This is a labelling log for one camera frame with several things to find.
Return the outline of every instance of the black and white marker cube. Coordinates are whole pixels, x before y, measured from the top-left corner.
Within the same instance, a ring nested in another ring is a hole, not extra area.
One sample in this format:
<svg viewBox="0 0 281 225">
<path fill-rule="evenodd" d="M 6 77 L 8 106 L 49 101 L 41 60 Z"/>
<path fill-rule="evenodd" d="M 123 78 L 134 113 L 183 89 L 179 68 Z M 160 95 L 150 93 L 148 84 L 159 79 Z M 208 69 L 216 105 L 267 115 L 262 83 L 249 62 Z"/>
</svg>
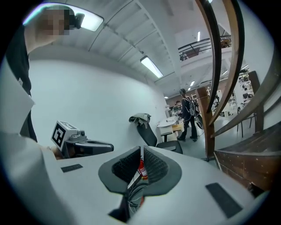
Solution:
<svg viewBox="0 0 281 225">
<path fill-rule="evenodd" d="M 71 135 L 77 134 L 78 129 L 71 124 L 63 121 L 57 121 L 51 140 L 55 145 L 62 150 L 65 140 L 68 140 Z"/>
</svg>

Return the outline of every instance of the gray cloth on chair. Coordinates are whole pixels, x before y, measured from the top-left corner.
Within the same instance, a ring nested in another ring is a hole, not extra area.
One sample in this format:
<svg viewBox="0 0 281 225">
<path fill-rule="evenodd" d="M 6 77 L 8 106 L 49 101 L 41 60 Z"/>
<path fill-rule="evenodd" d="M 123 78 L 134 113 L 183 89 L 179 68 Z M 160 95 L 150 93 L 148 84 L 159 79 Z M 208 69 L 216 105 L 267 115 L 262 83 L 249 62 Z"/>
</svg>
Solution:
<svg viewBox="0 0 281 225">
<path fill-rule="evenodd" d="M 150 122 L 150 115 L 147 113 L 137 113 L 129 118 L 130 123 L 144 124 L 145 128 L 147 128 L 147 124 Z"/>
</svg>

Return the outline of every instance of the ceiling light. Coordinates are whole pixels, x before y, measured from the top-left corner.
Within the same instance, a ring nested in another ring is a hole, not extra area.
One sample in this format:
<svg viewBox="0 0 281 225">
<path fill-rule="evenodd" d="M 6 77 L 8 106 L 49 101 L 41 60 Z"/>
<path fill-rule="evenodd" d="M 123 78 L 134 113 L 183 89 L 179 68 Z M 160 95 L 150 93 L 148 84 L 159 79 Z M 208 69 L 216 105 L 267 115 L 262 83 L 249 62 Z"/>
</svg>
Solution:
<svg viewBox="0 0 281 225">
<path fill-rule="evenodd" d="M 150 58 L 146 55 L 140 59 L 140 62 L 144 64 L 151 72 L 153 72 L 158 78 L 162 77 L 163 74 L 157 68 L 157 66 L 150 60 Z"/>
<path fill-rule="evenodd" d="M 228 70 L 227 70 L 227 71 L 228 71 Z M 225 74 L 227 71 L 225 71 L 223 74 Z M 222 75 L 223 75 L 223 74 L 222 74 Z"/>
<path fill-rule="evenodd" d="M 91 30 L 91 31 L 96 31 L 99 26 L 101 25 L 101 23 L 103 22 L 103 18 L 95 15 L 92 12 L 89 12 L 87 10 L 84 9 L 80 9 L 78 7 L 72 6 L 72 5 L 66 5 L 66 4 L 59 4 L 59 3 L 43 3 L 40 4 L 39 6 L 37 6 L 29 15 L 28 17 L 24 20 L 23 24 L 28 23 L 34 16 L 36 16 L 38 13 L 40 13 L 42 11 L 42 9 L 46 8 L 46 7 L 50 7 L 50 6 L 54 6 L 54 5 L 64 5 L 67 6 L 69 8 L 71 8 L 74 11 L 74 14 L 77 13 L 82 13 L 85 15 L 83 22 L 81 24 L 81 27 L 87 29 L 87 30 Z"/>
<path fill-rule="evenodd" d="M 245 69 L 248 65 L 244 66 L 242 69 Z"/>
<path fill-rule="evenodd" d="M 200 41 L 200 31 L 198 32 L 198 35 L 197 35 L 197 41 Z"/>
</svg>

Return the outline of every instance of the black chair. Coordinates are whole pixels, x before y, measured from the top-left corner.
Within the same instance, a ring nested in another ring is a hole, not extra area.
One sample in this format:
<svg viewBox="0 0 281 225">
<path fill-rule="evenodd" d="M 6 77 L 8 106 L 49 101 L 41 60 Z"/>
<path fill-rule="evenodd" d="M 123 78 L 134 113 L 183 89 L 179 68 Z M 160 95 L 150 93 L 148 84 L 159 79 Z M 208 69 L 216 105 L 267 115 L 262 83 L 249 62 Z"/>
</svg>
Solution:
<svg viewBox="0 0 281 225">
<path fill-rule="evenodd" d="M 148 146 L 166 149 L 169 151 L 177 152 L 179 154 L 183 153 L 183 150 L 181 149 L 180 143 L 178 141 L 167 142 L 167 135 L 172 134 L 172 132 L 162 134 L 161 136 L 164 136 L 164 142 L 157 144 L 157 138 L 154 135 L 150 125 L 147 124 L 147 126 L 148 127 L 145 128 L 144 124 L 138 125 L 137 131 Z"/>
</svg>

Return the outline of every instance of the person in dark clothes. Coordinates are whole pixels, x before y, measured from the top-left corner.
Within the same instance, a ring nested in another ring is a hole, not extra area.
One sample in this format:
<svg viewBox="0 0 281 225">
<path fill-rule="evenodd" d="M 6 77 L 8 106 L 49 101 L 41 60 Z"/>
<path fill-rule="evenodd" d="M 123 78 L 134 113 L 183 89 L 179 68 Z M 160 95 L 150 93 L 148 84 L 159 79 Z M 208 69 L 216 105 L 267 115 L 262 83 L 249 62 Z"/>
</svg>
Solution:
<svg viewBox="0 0 281 225">
<path fill-rule="evenodd" d="M 180 94 L 183 97 L 183 99 L 181 100 L 181 104 L 182 104 L 182 108 L 183 108 L 182 118 L 184 119 L 184 132 L 177 139 L 179 141 L 185 140 L 187 128 L 189 127 L 188 124 L 190 122 L 191 123 L 191 137 L 190 138 L 195 142 L 195 141 L 197 141 L 197 130 L 196 130 L 196 126 L 195 126 L 194 116 L 192 116 L 189 113 L 191 98 L 189 96 L 185 95 L 186 94 L 185 89 L 181 89 Z"/>
<path fill-rule="evenodd" d="M 29 53 L 38 47 L 52 43 L 60 35 L 64 35 L 65 31 L 73 29 L 74 22 L 75 16 L 72 9 L 61 5 L 51 6 L 44 8 L 26 25 L 20 26 L 14 34 L 6 51 L 6 59 L 16 79 L 28 95 L 31 96 Z M 31 121 L 31 111 L 20 134 L 37 142 Z M 56 157 L 61 154 L 55 147 L 51 150 Z"/>
</svg>

